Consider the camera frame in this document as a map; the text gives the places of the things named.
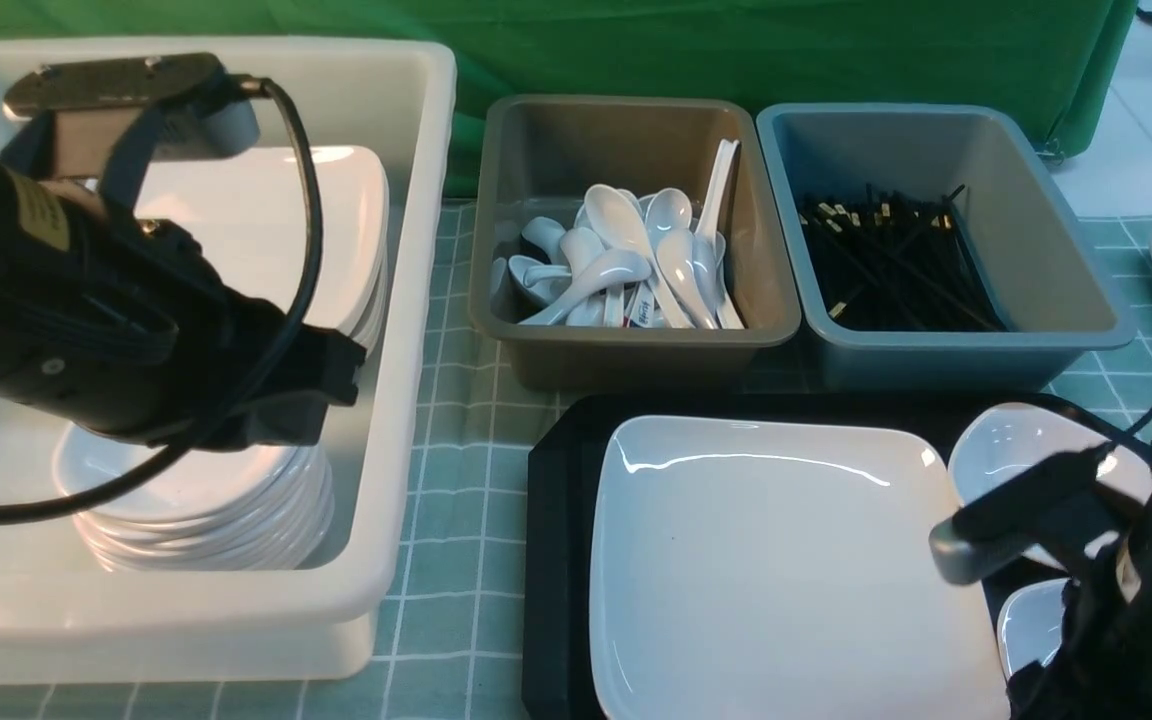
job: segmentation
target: gray plastic bin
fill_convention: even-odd
[[[946,105],[776,105],[758,116],[806,323],[832,389],[1038,389],[1087,350],[1132,341],[1116,288],[1097,276],[1078,220],[1005,114]],[[827,314],[796,194],[863,197],[865,183],[956,210],[1014,332],[859,332]]]
[[[470,319],[532,389],[730,386],[759,348],[799,328],[799,300],[755,119],[732,103],[662,97],[515,96],[488,112],[473,228]],[[676,187],[704,200],[718,142],[741,141],[718,228],[748,329],[532,327],[505,275],[526,220],[570,225],[586,188]]]

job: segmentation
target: green backdrop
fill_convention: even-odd
[[[1091,142],[1135,0],[0,0],[0,38],[329,35],[442,41],[460,67],[448,195],[503,94],[969,103],[1038,146]]]

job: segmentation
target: blue-gray plastic bin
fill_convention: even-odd
[[[1078,219],[1024,135],[994,109],[950,105],[786,104],[758,116],[803,301],[832,389],[1038,389],[1087,350],[1132,341],[1116,288],[1079,241]],[[799,228],[796,194],[900,190],[955,200],[1011,332],[863,332],[834,323]]]

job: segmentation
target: robotic arm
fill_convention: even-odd
[[[287,314],[225,287],[184,228],[132,214],[151,160],[247,150],[252,99],[283,112],[305,190],[306,263]],[[165,448],[115,487],[5,507],[0,523],[109,501],[191,448],[317,442],[326,407],[356,401],[366,351],[303,324],[323,218],[282,89],[207,54],[136,58],[41,68],[5,107],[26,123],[0,154],[0,397]]]
[[[1152,407],[1126,435],[1149,420]],[[1007,682],[1015,720],[1152,720],[1152,495],[1142,507],[1097,482],[1115,446],[1047,457],[929,538],[937,570],[954,584],[979,582],[1033,543],[1069,570],[1061,649]],[[1108,530],[1119,538],[1087,560],[1084,547]]]

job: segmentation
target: green grid tablecloth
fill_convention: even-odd
[[[467,314],[472,205],[439,223],[397,575],[376,659],[342,682],[0,688],[0,717],[92,720],[515,720],[522,649],[526,452],[575,396],[517,384]],[[1152,404],[1152,218],[1083,220],[1140,332],[1051,387],[1126,427]],[[763,357],[749,391],[813,386],[795,351]],[[1152,429],[1147,430],[1152,437]]]

